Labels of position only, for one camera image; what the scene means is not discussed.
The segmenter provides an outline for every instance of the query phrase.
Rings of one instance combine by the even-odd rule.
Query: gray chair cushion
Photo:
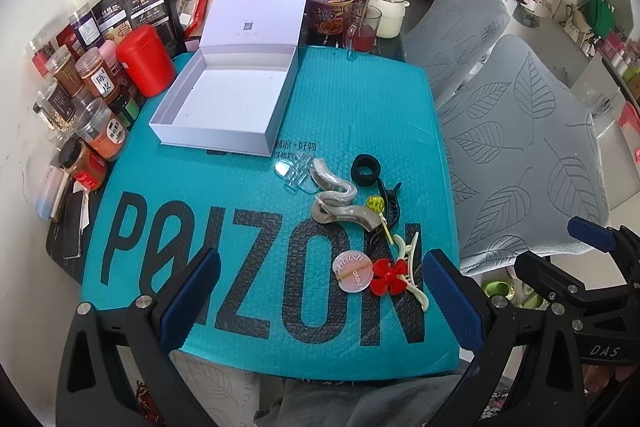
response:
[[[453,96],[509,21],[502,0],[435,0],[402,38],[406,61],[426,70],[436,108]]]
[[[524,41],[503,36],[438,121],[463,273],[513,264],[526,250],[590,249],[566,226],[609,219],[593,120]]]

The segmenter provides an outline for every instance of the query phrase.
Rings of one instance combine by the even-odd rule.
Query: teal bubble mailer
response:
[[[187,57],[177,59],[184,66]],[[344,50],[301,48],[300,69],[273,158],[164,146],[148,126],[151,99],[116,162],[92,233],[82,298],[98,309],[153,294],[203,246],[222,274],[183,350],[216,363],[284,377],[375,380],[458,367],[458,344],[433,299],[423,312],[405,292],[342,292],[331,270],[364,231],[310,219],[313,195],[288,191],[275,158],[310,152],[350,179],[361,153],[382,165],[387,188],[402,182],[393,232],[420,259],[441,248],[458,265],[446,155],[424,72]],[[377,194],[360,188],[355,203]],[[385,241],[367,250],[375,260]]]

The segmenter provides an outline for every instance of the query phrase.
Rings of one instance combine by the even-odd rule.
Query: electric kettle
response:
[[[369,5],[382,12],[377,35],[383,39],[392,39],[400,33],[404,18],[404,9],[409,6],[405,0],[370,0]]]

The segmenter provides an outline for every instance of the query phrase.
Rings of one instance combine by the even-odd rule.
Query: red liquid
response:
[[[357,29],[351,39],[351,45],[353,51],[369,53],[373,50],[373,45],[376,43],[376,31],[367,24],[362,24],[360,29]]]

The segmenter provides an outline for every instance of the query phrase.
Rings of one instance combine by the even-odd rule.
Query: white gift box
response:
[[[200,49],[149,126],[163,144],[271,156],[306,0],[213,0]]]

